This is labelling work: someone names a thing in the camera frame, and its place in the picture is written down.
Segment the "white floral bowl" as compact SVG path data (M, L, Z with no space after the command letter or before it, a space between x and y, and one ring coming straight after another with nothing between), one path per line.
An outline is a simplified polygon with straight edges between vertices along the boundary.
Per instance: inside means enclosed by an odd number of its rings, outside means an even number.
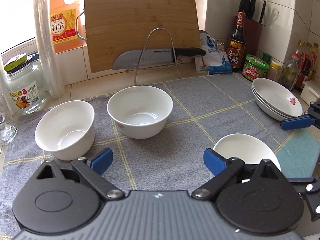
M262 159L270 159L281 171L274 152L261 140L247 134L230 134L221 138L213 150L224 158L238 157L247 164L259 164Z
M48 111L37 124L35 141L40 149L64 161L85 155L95 138L95 111L82 100L62 103Z

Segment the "white plate with speckled centre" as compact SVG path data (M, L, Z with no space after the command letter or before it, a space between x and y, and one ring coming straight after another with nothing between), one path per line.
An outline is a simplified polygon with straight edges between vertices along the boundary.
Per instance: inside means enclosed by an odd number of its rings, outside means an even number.
M252 82L252 88L272 108L280 113L298 117L303 114L303 108L297 97L284 86L265 78L257 78Z

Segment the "white plastic lidded box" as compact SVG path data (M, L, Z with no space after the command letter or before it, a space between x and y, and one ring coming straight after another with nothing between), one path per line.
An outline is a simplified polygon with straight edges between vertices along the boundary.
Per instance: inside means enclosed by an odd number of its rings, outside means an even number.
M304 81L303 90L301 92L300 98L308 105L311 102L320 101L320 88L315 81Z

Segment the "clear bottle red cap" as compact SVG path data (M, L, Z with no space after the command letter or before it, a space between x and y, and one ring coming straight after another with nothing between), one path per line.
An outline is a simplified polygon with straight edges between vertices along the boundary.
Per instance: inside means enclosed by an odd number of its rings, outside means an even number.
M299 55L297 53L293 53L292 59L287 61L281 69L279 83L288 90L292 90L294 88L299 76L298 61Z

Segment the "yellow lidded spice jar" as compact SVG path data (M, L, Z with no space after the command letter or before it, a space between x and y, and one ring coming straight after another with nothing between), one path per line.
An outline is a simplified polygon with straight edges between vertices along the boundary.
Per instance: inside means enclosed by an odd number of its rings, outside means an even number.
M278 61L271 60L266 78L273 80L274 82L278 82L281 74L281 68L282 64Z

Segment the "grey and teal checked towel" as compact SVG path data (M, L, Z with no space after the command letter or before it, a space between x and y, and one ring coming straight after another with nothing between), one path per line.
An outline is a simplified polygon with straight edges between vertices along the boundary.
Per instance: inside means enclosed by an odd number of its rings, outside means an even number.
M293 132L255 103L251 84L237 74L193 77L159 83L173 100L165 127L149 139L126 137L107 113L106 95L90 98L95 110L95 141L90 154L105 147L114 160L104 178L125 191L194 190L209 179L203 152L222 137L244 133L263 141L289 177L293 168Z

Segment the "white bowl back middle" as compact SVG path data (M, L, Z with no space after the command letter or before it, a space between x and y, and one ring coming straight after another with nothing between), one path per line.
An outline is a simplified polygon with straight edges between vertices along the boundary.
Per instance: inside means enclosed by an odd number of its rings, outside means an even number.
M165 126L173 109L171 96L160 88L132 86L114 94L107 112L127 137L148 139Z

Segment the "green lidded sauce jar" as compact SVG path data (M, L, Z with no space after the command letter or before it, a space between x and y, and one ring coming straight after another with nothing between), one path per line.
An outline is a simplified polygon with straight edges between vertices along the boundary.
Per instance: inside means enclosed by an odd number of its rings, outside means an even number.
M269 70L269 65L261 58L247 54L242 70L242 75L249 81L266 76Z

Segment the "oil bottle yellow cap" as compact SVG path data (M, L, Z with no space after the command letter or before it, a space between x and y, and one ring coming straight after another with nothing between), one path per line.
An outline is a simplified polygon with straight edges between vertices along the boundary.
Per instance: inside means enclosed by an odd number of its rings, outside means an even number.
M302 40L299 40L299 42L298 42L298 47L297 47L297 50L296 50L296 53L297 53L298 56L299 56L299 60L298 60L298 66L299 66L299 68L302 67L303 61L304 61L304 58L305 58L305 50L304 50L304 47L305 47L305 42L302 41Z

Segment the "clear glass mug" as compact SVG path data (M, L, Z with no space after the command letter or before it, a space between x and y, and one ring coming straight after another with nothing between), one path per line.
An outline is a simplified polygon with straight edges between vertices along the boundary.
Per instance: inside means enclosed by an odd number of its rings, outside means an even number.
M0 102L0 120L0 140L3 144L9 144L17 134L17 127L3 94Z

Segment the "dark vinegar bottle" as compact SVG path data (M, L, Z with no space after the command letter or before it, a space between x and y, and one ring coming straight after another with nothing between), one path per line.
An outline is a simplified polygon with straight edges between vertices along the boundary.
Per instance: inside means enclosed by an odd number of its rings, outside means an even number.
M244 55L246 45L246 38L244 35L245 18L246 14L244 12L238 12L235 30L232 32L229 40L227 58L231 64L232 72L239 71Z

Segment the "glass jar green lid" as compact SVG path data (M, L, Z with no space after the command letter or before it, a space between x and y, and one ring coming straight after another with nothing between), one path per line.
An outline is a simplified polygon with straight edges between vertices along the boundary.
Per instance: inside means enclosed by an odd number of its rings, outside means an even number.
M7 74L7 91L21 114L41 109L47 100L46 83L39 60L33 61L25 53L12 57L4 66Z

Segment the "orange cooking wine jug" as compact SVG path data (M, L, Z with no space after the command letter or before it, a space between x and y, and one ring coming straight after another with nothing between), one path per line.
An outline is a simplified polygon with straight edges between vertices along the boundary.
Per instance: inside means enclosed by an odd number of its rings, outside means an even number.
M85 41L80 20L83 0L49 0L50 1L50 27L54 50L61 53L79 48Z

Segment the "bamboo cutting board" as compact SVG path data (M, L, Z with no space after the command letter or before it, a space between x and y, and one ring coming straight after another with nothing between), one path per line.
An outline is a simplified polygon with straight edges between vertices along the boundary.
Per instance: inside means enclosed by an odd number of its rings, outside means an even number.
M144 46L200 47L195 0L84 0L84 13L92 73Z

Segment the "plastic wrap roll tall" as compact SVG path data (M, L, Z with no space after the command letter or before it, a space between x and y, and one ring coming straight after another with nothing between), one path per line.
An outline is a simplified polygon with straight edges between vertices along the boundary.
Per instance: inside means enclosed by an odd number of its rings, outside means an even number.
M49 0L34 0L35 38L43 77L52 99L58 99L65 94L65 88L56 60L49 13Z

